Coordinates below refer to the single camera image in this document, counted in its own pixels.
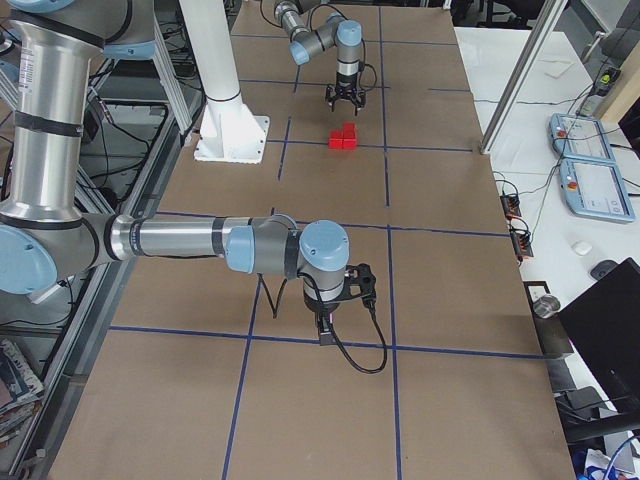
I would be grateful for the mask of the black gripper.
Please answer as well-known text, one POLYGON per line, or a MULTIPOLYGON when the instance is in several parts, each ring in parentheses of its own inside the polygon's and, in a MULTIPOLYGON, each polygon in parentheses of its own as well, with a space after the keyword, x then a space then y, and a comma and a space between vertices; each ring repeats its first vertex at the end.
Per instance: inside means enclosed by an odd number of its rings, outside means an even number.
POLYGON ((325 102, 329 106, 331 112, 335 111, 335 105, 338 100, 345 100, 353 103, 354 116, 357 117, 366 106, 366 91, 359 87, 358 72, 354 74, 336 73, 336 81, 333 85, 329 84, 325 91, 325 102))
POLYGON ((317 317, 317 331, 320 346, 331 346, 334 344, 332 334, 331 314, 339 307, 340 303, 335 301, 320 301, 304 295, 306 307, 317 317))

